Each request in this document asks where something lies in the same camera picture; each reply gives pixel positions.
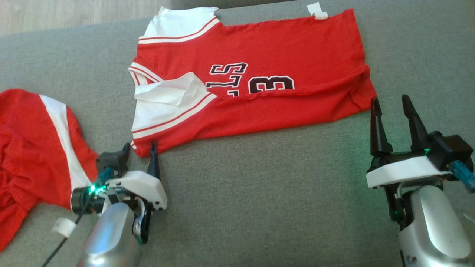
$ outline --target blue cable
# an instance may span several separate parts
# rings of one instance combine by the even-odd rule
[[[464,183],[470,193],[475,193],[475,175],[461,161],[454,161],[450,164],[450,172],[457,179]]]

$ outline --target basketball jersey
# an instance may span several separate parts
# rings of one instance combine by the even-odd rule
[[[97,154],[65,104],[22,89],[0,92],[0,251],[38,203],[66,209],[97,177]]]
[[[133,148],[335,121],[376,93],[353,10],[225,26],[217,8],[161,8],[129,67]]]

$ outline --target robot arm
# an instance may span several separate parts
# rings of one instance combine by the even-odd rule
[[[167,208],[155,144],[148,173],[128,171],[128,153],[126,144],[122,151],[101,154],[97,167],[102,172],[97,181],[71,195],[74,213],[85,209],[86,214],[101,214],[84,243],[79,267],[137,266],[139,245],[148,241],[152,212]]]
[[[386,192],[389,217],[400,226],[403,266],[471,267],[469,241],[442,190],[444,180],[460,180],[475,192],[473,149],[458,135],[427,134],[407,95],[402,102],[412,139],[411,151],[403,153],[393,153],[378,99],[371,103],[373,160],[366,175],[368,187],[383,187]]]

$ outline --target white tag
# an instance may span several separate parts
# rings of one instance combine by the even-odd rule
[[[68,238],[76,228],[76,224],[70,219],[59,218],[56,220],[51,232],[60,233],[64,237]]]
[[[316,2],[311,5],[307,6],[308,12],[310,12],[310,15],[315,15],[315,19],[327,19],[328,18],[328,13],[323,12],[322,8],[320,8],[320,3]]]

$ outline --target gray couch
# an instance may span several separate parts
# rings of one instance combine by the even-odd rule
[[[220,9],[262,5],[285,0],[170,0],[172,9],[190,9],[195,7],[218,7]]]
[[[219,10],[226,25],[308,16],[300,0]],[[400,98],[409,94],[429,131],[475,145],[475,2],[321,1],[329,15],[354,8],[388,139],[408,150]],[[131,139],[127,72],[149,19],[0,38],[0,91],[53,97],[77,115],[88,144],[115,151]],[[369,113],[335,123],[194,141],[160,155],[167,210],[151,221],[140,266],[400,267],[383,190],[367,188]],[[131,157],[131,169],[147,161]],[[475,195],[445,192],[475,246]],[[38,205],[1,266],[40,266],[60,242],[59,207]],[[85,216],[50,266],[74,266],[96,218]]]

